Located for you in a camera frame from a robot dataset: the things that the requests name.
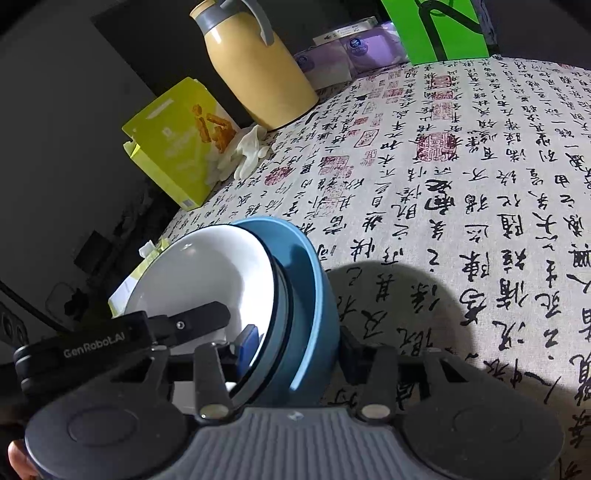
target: calligraphy tablecloth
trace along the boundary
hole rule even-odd
[[[164,235],[289,220],[359,339],[445,348],[547,404],[566,434],[554,477],[591,478],[591,72],[448,61],[325,96],[271,135],[274,155],[250,179]],[[401,408],[413,393],[400,387]],[[357,397],[337,372],[324,400]]]

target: purple package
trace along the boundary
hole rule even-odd
[[[357,71],[342,44],[334,40],[294,55],[314,90],[354,79]]]
[[[358,73],[408,61],[392,22],[339,40]]]

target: screw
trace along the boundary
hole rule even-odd
[[[199,414],[201,418],[205,420],[221,420],[228,416],[230,410],[227,406],[222,405],[221,403],[211,403],[209,405],[205,405],[199,410]]]
[[[365,405],[361,409],[361,415],[370,420],[381,420],[390,415],[390,409],[386,405],[373,403]]]

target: white plate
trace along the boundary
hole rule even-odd
[[[252,324],[259,331],[258,355],[271,321],[274,294],[271,261],[259,240],[242,228],[214,225],[168,247],[139,280],[125,313],[143,310],[149,316],[171,316],[219,301],[230,310],[228,326],[171,353],[193,353],[206,342],[232,341]]]

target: gray gripper pad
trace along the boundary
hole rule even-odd
[[[442,480],[396,433],[352,419],[344,408],[246,408],[205,427],[152,480]]]

